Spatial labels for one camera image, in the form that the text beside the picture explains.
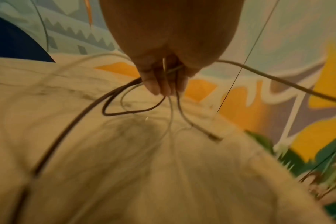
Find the hand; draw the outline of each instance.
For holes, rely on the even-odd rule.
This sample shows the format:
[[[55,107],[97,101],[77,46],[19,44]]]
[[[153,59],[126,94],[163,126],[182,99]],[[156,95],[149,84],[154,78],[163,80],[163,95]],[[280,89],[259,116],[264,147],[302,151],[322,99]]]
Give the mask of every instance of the hand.
[[[100,0],[106,24],[146,88],[168,96],[212,64],[229,45],[243,0]],[[177,75],[167,68],[183,64]]]

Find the painted wall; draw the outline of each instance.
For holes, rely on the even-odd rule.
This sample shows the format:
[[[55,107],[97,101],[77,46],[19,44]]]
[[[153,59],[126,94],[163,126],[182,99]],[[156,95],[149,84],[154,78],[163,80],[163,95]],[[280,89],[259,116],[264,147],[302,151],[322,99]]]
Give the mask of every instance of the painted wall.
[[[58,63],[120,53],[98,1],[90,0],[92,26],[84,0],[32,3],[0,0],[0,16],[29,33]],[[246,0],[221,58],[336,96],[336,0]],[[84,66],[138,77],[131,63],[113,57]],[[185,97],[246,130],[336,218],[336,104],[217,63],[190,81]]]

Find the thin string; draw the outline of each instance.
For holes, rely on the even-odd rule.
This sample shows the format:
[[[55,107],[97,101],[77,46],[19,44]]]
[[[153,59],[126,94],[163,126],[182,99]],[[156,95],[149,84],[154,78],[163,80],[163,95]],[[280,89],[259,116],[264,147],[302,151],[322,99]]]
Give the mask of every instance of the thin string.
[[[92,57],[89,57],[87,58],[88,59],[92,59],[92,58],[96,58],[98,56],[92,56]],[[291,87],[294,87],[298,90],[301,90],[301,91],[304,91],[308,94],[311,94],[311,95],[314,95],[314,96],[317,96],[317,97],[320,97],[320,98],[323,98],[323,99],[326,99],[326,100],[329,100],[329,101],[333,101],[333,102],[336,102],[336,98],[335,97],[332,97],[332,96],[328,96],[328,95],[325,95],[325,94],[322,94],[322,93],[319,93],[319,92],[315,92],[315,91],[312,91],[312,90],[309,90],[307,88],[304,88],[302,86],[299,86],[295,83],[292,83],[292,82],[289,82],[287,80],[284,80],[284,79],[280,79],[278,77],[274,77],[274,76],[271,76],[271,75],[268,75],[264,72],[261,72],[261,71],[258,71],[258,70],[255,70],[253,68],[250,68],[246,65],[243,65],[243,64],[240,64],[238,62],[233,62],[233,61],[227,61],[227,60],[218,60],[217,62],[222,62],[222,63],[228,63],[228,64],[232,64],[232,65],[236,65],[236,66],[239,66],[241,68],[244,68],[246,70],[249,70],[251,72],[254,72],[260,76],[263,76],[265,78],[268,78],[268,79],[271,79],[271,80],[274,80],[274,81],[277,81],[277,82],[280,82],[280,83],[283,83],[283,84],[286,84],[288,86],[291,86]],[[181,68],[183,68],[183,65],[179,65],[173,69],[170,69],[166,72],[167,75],[169,74],[172,74],[178,70],[180,70]],[[95,100],[93,103],[91,103],[87,108],[85,108],[63,131],[62,133],[57,137],[57,139],[53,142],[53,144],[50,146],[50,148],[47,150],[47,152],[45,153],[45,155],[43,156],[43,158],[40,160],[39,164],[35,167],[34,171],[33,171],[33,178],[36,179],[39,177],[39,175],[41,174],[42,170],[45,168],[46,164],[49,162],[50,158],[53,156],[54,152],[56,151],[56,149],[59,147],[59,145],[61,144],[61,142],[64,140],[64,138],[69,134],[69,132],[77,125],[77,123],[88,113],[90,112],[94,107],[96,107],[99,103],[103,102],[104,100],[108,99],[103,108],[102,108],[102,114],[104,116],[115,116],[115,115],[122,115],[123,112],[120,112],[120,113],[107,113],[106,112],[106,109],[107,107],[110,105],[110,103],[115,99],[116,96],[118,96],[121,92],[123,92],[125,89],[131,87],[131,86],[135,86],[135,85],[138,85],[138,84],[141,84],[142,83],[142,79],[141,78],[138,78],[138,79],[135,79],[131,82],[129,82],[128,84],[126,85],[123,85],[121,87],[118,87],[106,94],[104,94],[102,97],[98,98],[97,100]],[[215,141],[220,141],[221,138],[208,132],[207,130],[203,129],[202,127],[196,125],[195,123],[193,123],[192,121],[190,121],[186,116],[185,114],[183,113],[182,111],[182,108],[180,106],[180,97],[179,97],[179,94],[177,93],[177,103],[178,103],[178,110],[181,114],[181,116],[183,117],[183,119],[189,123],[193,128],[196,128],[198,130],[200,130],[201,132],[203,132],[204,134],[206,134],[210,139],[213,139]],[[150,108],[150,109],[147,109],[147,110],[139,110],[139,111],[126,111],[125,113],[140,113],[140,112],[144,112],[144,111],[149,111],[149,110],[152,110],[154,108],[156,108],[158,105]],[[21,195],[20,195],[20,198],[19,198],[19,201],[18,203],[16,204],[16,207],[14,209],[14,212],[13,214],[11,215],[11,220],[10,220],[10,223],[12,224],[17,224],[19,222],[19,217],[20,217],[20,213],[26,203],[26,200],[28,199],[29,197],[29,194],[30,194],[30,183],[25,186],[25,188],[23,189]]]

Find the dark wire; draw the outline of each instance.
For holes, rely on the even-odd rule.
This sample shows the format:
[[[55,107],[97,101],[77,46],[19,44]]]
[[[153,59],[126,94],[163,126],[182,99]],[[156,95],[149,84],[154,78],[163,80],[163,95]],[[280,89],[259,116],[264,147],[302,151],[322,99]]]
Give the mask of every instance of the dark wire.
[[[312,91],[310,89],[307,89],[305,87],[299,86],[295,83],[289,82],[287,80],[275,77],[275,76],[271,76],[268,75],[264,72],[255,70],[251,67],[248,67],[246,65],[243,65],[241,63],[238,62],[233,62],[233,61],[227,61],[227,60],[217,60],[217,62],[222,62],[222,63],[227,63],[227,64],[232,64],[232,65],[236,65],[239,66],[241,68],[244,68],[246,70],[249,70],[257,75],[263,76],[265,78],[283,83],[285,85],[294,87],[298,90],[301,90],[303,92],[306,92],[308,94],[329,100],[329,101],[333,101],[336,102],[336,98],[332,97],[332,96],[328,96],[322,93],[318,93],[315,91]],[[178,70],[180,70],[181,68],[183,68],[183,65],[179,65],[173,69],[168,70],[167,75],[176,72]],[[77,117],[75,117],[75,119],[73,119],[73,121],[61,132],[61,134],[56,138],[56,140],[52,143],[52,145],[49,147],[49,149],[46,151],[45,155],[42,157],[42,159],[40,160],[40,162],[38,163],[38,165],[35,167],[34,171],[32,172],[33,174],[33,178],[36,179],[39,177],[39,175],[41,174],[41,172],[43,171],[43,169],[46,167],[46,164],[49,162],[49,160],[51,159],[51,157],[53,156],[54,152],[56,151],[56,149],[59,147],[59,145],[61,144],[61,142],[64,140],[64,138],[69,134],[69,132],[78,124],[78,122],[88,113],[90,112],[94,107],[96,107],[99,103],[103,102],[104,100],[106,100],[108,97],[109,99],[105,102],[103,108],[102,108],[102,114],[104,116],[116,116],[116,115],[123,115],[123,114],[134,114],[134,113],[140,113],[140,112],[145,112],[145,111],[150,111],[155,109],[156,107],[158,107],[163,101],[164,98],[154,107],[151,107],[149,109],[146,110],[137,110],[137,111],[125,111],[125,112],[119,112],[119,113],[106,113],[106,109],[107,107],[110,105],[110,103],[121,93],[123,92],[125,89],[134,86],[134,85],[138,85],[142,83],[142,79],[138,78],[135,79],[129,83],[127,83],[126,85],[123,85],[121,87],[118,87],[108,93],[106,93],[105,95],[103,95],[102,97],[98,98],[97,100],[95,100],[94,102],[92,102],[88,107],[86,107],[79,115],[77,115]],[[221,141],[222,138],[220,138],[219,136],[216,136],[210,132],[208,132],[207,130],[203,129],[202,127],[196,125],[195,123],[193,123],[192,121],[190,121],[185,114],[182,111],[181,105],[180,105],[180,97],[177,93],[177,104],[178,104],[178,110],[181,114],[181,116],[183,117],[183,119],[185,121],[187,121],[192,127],[200,130],[201,132],[203,132],[204,134],[206,134],[210,139],[213,139],[215,141]],[[19,217],[20,217],[20,213],[22,211],[22,209],[24,208],[24,205],[26,203],[26,200],[29,198],[30,195],[30,183],[28,185],[26,185],[24,187],[24,189],[21,192],[21,195],[19,197],[18,203],[16,204],[16,207],[14,208],[14,211],[11,215],[11,220],[10,223],[11,224],[18,224],[19,223]]]

